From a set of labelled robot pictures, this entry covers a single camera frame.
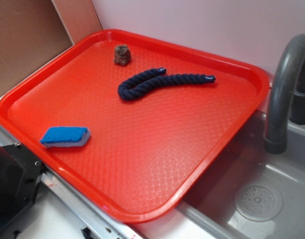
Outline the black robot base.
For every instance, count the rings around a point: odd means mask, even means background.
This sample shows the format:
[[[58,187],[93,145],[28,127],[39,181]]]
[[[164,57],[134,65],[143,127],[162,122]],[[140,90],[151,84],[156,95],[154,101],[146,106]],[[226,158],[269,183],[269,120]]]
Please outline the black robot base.
[[[25,145],[0,146],[0,231],[33,206],[43,170]]]

